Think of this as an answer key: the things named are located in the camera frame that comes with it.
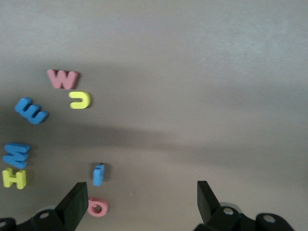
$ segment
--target silver screw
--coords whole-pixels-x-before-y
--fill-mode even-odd
[[[273,218],[271,215],[264,215],[263,219],[265,221],[267,221],[268,223],[275,223],[276,222],[275,218]]]
[[[234,214],[233,210],[230,209],[230,208],[224,208],[223,212],[227,215],[233,215]]]

